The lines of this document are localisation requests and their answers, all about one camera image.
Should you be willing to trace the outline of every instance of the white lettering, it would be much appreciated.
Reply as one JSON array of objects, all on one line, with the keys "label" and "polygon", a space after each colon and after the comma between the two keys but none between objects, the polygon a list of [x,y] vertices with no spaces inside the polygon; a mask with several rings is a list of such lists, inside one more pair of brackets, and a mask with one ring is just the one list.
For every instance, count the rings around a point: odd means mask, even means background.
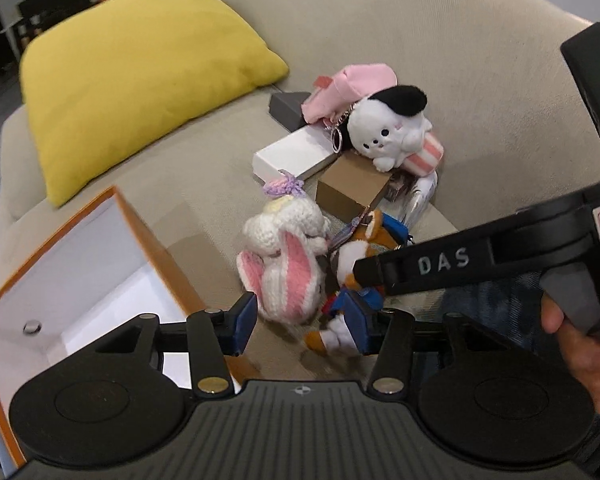
[{"label": "white lettering", "polygon": [[438,272],[442,270],[442,267],[445,267],[446,270],[451,270],[451,264],[449,263],[449,260],[446,259],[445,253],[440,253],[438,259]]},{"label": "white lettering", "polygon": [[426,256],[421,257],[421,259],[418,260],[418,267],[420,268],[421,276],[429,274],[431,270],[431,260],[429,260]]},{"label": "white lettering", "polygon": [[469,263],[469,256],[466,254],[466,247],[460,247],[456,251],[456,260],[458,260],[458,267],[461,269],[466,267]]}]

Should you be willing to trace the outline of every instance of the human hand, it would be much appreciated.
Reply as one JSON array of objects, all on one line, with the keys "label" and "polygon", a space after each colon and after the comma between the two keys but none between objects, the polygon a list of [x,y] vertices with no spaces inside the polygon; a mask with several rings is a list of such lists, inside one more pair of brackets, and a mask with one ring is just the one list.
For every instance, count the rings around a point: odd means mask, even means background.
[{"label": "human hand", "polygon": [[589,391],[600,414],[600,341],[576,329],[546,293],[542,297],[541,321],[545,332],[555,334],[564,362]]}]

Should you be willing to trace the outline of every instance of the beige sofa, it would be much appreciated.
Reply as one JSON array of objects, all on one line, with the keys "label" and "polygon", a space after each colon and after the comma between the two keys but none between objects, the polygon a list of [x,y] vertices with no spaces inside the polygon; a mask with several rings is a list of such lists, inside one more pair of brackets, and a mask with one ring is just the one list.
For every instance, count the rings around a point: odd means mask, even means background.
[{"label": "beige sofa", "polygon": [[[400,82],[425,89],[446,160],[435,208],[416,238],[600,180],[600,144],[558,51],[586,24],[544,0],[224,1],[288,63],[282,89],[310,89],[317,75],[360,62],[388,63]],[[271,91],[191,121],[57,210],[45,199],[26,107],[17,110],[0,146],[0,284],[81,206],[117,184],[206,303],[231,305],[240,294],[241,227],[265,201],[251,157],[285,134],[267,114]],[[270,378],[351,372],[302,352],[301,331],[260,324],[249,359]]]}]

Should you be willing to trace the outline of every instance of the pillow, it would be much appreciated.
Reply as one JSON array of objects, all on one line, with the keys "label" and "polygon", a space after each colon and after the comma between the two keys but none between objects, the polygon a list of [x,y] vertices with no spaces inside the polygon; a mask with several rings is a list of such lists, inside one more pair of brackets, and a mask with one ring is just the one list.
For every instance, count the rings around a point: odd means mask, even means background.
[{"label": "pillow", "polygon": [[220,0],[107,0],[36,38],[20,66],[46,196],[90,180],[288,67]]}]

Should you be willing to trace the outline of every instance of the purple yarn flower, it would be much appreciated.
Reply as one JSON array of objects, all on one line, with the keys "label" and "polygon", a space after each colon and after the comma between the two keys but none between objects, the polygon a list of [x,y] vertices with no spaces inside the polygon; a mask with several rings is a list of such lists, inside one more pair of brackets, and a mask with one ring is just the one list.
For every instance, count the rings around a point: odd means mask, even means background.
[{"label": "purple yarn flower", "polygon": [[291,173],[285,170],[279,170],[283,177],[278,180],[272,180],[262,187],[264,194],[272,198],[279,198],[285,195],[291,195],[296,197],[304,197],[306,193],[302,186],[304,186],[304,180],[298,180]]}]

